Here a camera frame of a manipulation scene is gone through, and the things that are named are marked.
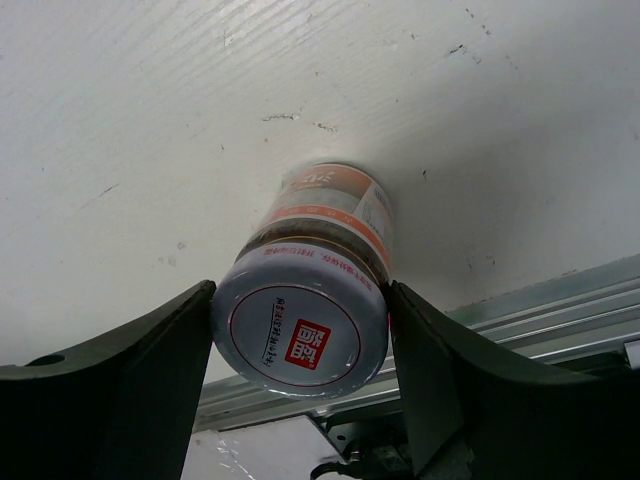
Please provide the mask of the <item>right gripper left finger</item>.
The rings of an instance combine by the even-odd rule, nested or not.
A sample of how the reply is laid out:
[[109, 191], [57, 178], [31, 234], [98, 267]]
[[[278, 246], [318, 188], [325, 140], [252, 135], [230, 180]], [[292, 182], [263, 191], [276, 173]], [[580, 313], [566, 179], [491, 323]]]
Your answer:
[[202, 281], [102, 335], [2, 366], [2, 478], [180, 478], [214, 291]]

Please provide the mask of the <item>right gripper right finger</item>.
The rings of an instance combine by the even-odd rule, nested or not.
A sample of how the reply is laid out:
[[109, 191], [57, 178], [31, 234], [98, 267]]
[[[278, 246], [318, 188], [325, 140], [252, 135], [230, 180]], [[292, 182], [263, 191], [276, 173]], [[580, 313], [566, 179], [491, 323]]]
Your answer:
[[554, 366], [387, 287], [393, 355], [419, 479], [635, 479], [639, 374], [618, 355]]

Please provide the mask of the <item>grey lid spice jar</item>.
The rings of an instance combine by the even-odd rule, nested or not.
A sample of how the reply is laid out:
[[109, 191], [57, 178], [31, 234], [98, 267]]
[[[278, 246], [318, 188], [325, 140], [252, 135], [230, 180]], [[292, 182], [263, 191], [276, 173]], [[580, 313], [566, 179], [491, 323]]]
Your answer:
[[220, 355], [282, 396], [359, 390], [386, 357], [393, 240], [391, 201], [364, 170], [321, 161], [293, 171], [212, 297]]

